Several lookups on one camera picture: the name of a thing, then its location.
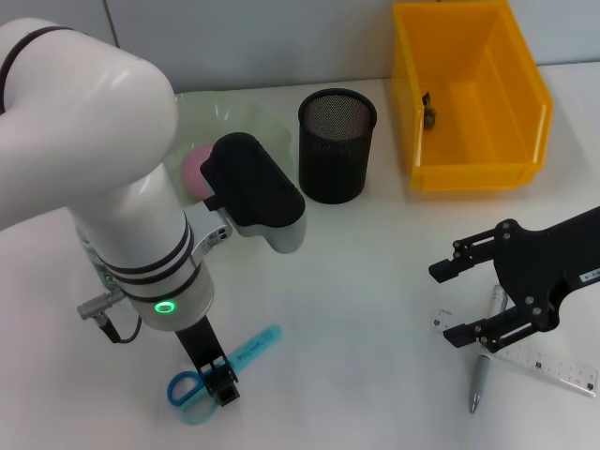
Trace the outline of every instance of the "yellow plastic bin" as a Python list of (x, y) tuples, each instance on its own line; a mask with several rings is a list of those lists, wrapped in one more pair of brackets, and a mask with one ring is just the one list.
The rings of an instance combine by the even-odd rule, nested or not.
[[(411, 186), (518, 188), (542, 169), (552, 99), (510, 7), (394, 5), (392, 99)], [(422, 97), (436, 111), (424, 129)]]

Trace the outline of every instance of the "white table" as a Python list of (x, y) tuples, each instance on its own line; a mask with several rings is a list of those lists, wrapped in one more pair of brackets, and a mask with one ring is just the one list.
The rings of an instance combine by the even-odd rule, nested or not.
[[(209, 312), (226, 352), (271, 323), (283, 339), (240, 377), (242, 397), (200, 427), (167, 403), (181, 367), (174, 334), (145, 326), (112, 345), (75, 310), (101, 286), (68, 214), (0, 233), (0, 448), (434, 449), (597, 448), (600, 400), (492, 369), (468, 412), (468, 352), (430, 331), (436, 307), (467, 320), (487, 311), (491, 264), (438, 285), (428, 266), (454, 239), (516, 218), (545, 228), (600, 204), (600, 64), (544, 67), (554, 96), (547, 166), (519, 191), (487, 196), (411, 193), (398, 170), (386, 81), (338, 85), (366, 95), (379, 121), (367, 186), (352, 202), (307, 202), (303, 247), (279, 255), (261, 238), (231, 238), (207, 258)], [(292, 131), (297, 107), (325, 87), (245, 91)], [(561, 326), (531, 340), (600, 368), (600, 285), (564, 302)], [(110, 311), (126, 335), (129, 305)]]

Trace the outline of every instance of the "black ring band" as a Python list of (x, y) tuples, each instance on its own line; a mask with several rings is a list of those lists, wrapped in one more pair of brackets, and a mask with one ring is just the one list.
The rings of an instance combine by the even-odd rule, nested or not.
[(116, 279), (118, 279), (119, 281), (126, 283), (126, 284), (131, 284), (133, 286), (158, 283), (159, 281), (162, 281), (163, 279), (170, 277), (172, 274), (177, 272), (180, 269), (180, 267), (182, 265), (184, 265), (186, 260), (189, 258), (193, 249), (194, 249), (194, 231), (191, 230), (191, 228), (190, 228), (189, 229), (189, 244), (187, 244), (186, 251), (184, 252), (183, 255), (181, 255), (181, 258), (179, 258), (178, 262), (173, 264), (171, 267), (169, 267), (164, 272), (160, 272), (159, 274), (153, 275), (151, 277), (146, 277), (146, 278), (127, 278), (127, 277), (121, 277), (120, 275), (115, 274), (111, 269), (109, 269), (109, 271), (111, 272), (112, 276), (115, 277)]
[(56, 30), (72, 30), (72, 28), (67, 26), (45, 26), (44, 28), (39, 28), (38, 30), (32, 31), (27, 36), (22, 38), (15, 44), (12, 50), (8, 52), (7, 57), (2, 63), (2, 67), (0, 67), (0, 114), (6, 112), (4, 107), (4, 88), (7, 85), (7, 76), (10, 72), (10, 68), (12, 68), (12, 64), (15, 62), (15, 59), (17, 59), (17, 56), (19, 56), (19, 53), (35, 38), (39, 38), (46, 33)]
[(181, 286), (179, 286), (177, 289), (175, 289), (174, 291), (165, 293), (163, 295), (159, 295), (157, 297), (140, 297), (138, 295), (133, 295), (131, 293), (128, 293), (127, 291), (124, 291), (123, 289), (121, 289), (121, 291), (123, 291), (125, 296), (127, 298), (129, 298), (129, 300), (134, 300), (136, 302), (141, 302), (141, 303), (158, 303), (158, 302), (162, 302), (164, 300), (171, 300), (172, 298), (176, 297), (180, 293), (183, 293), (185, 290), (187, 290), (189, 288), (189, 286), (191, 286), (193, 284), (193, 282), (198, 277), (198, 274), (200, 274), (200, 268), (202, 266), (203, 265), (201, 263), (198, 264), (198, 267), (196, 267), (196, 269), (194, 269), (194, 272), (189, 276), (187, 281), (184, 284), (182, 284)]
[(142, 275), (142, 274), (146, 274), (148, 272), (153, 272), (153, 271), (159, 269), (160, 267), (162, 267), (163, 265), (170, 263), (175, 258), (175, 256), (177, 256), (179, 254), (181, 249), (186, 244), (186, 241), (188, 240), (188, 229), (190, 229), (190, 227), (189, 227), (189, 223), (188, 223), (188, 217), (186, 217), (186, 213), (184, 213), (184, 217), (186, 218), (186, 229), (184, 230), (184, 235), (181, 237), (181, 240), (179, 241), (179, 244), (177, 244), (177, 247), (175, 247), (171, 251), (171, 253), (169, 253), (167, 256), (165, 256), (164, 258), (162, 258), (156, 262), (153, 262), (152, 264), (145, 265), (144, 267), (135, 267), (135, 268), (131, 269), (131, 268), (126, 268), (126, 267), (117, 267), (116, 265), (108, 264), (106, 261), (102, 260), (102, 258), (99, 255), (98, 255), (98, 257), (102, 260), (102, 262), (109, 269), (111, 269), (111, 272), (119, 272), (120, 274), (124, 274), (124, 275)]

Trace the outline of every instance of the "ruler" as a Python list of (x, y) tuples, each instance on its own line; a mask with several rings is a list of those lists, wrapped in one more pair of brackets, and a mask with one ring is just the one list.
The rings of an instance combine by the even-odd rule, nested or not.
[[(448, 328), (464, 323), (451, 310), (439, 308), (431, 319), (433, 330), (442, 333)], [(492, 360), (502, 361), (521, 372), (546, 383), (558, 385), (589, 398), (596, 397), (598, 370), (585, 364), (561, 359), (549, 352), (535, 349), (523, 342), (490, 353), (485, 347), (475, 344), (480, 353)]]

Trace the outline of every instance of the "scissors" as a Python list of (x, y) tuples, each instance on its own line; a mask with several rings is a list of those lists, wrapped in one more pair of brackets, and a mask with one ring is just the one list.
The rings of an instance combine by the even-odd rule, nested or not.
[[(235, 372), (241, 371), (248, 364), (254, 361), (257, 356), (269, 349), (280, 339), (281, 327), (279, 325), (271, 325), (265, 328), (261, 331), (261, 333), (227, 356), (232, 369)], [(183, 380), (192, 380), (195, 382), (195, 385), (183, 396), (175, 398), (173, 395), (175, 386)], [(198, 372), (193, 371), (180, 372), (172, 377), (171, 382), (169, 382), (169, 385), (167, 386), (167, 399), (173, 406), (181, 410), (182, 420), (189, 425), (203, 424), (213, 416), (218, 406), (208, 394), (208, 391), (206, 390), (206, 387), (204, 386)], [(205, 399), (209, 400), (209, 409), (206, 413), (189, 413), (189, 410), (191, 410), (193, 407), (197, 407), (197, 405)]]

